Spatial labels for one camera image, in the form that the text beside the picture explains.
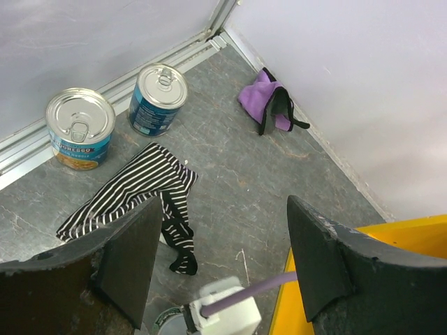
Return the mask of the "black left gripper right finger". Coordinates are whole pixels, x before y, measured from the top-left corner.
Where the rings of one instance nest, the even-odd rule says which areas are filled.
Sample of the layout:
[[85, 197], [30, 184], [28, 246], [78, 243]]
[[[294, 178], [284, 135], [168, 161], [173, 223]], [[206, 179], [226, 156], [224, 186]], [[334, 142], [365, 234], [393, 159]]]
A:
[[287, 199], [307, 321], [316, 334], [445, 334], [446, 261], [405, 251]]

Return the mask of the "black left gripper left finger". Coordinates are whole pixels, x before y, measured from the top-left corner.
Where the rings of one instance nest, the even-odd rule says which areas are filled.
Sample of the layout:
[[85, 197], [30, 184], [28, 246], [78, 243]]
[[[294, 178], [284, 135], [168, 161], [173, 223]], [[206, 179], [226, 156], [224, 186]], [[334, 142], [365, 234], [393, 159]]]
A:
[[161, 233], [151, 198], [31, 259], [1, 264], [2, 334], [133, 334], [142, 325]]

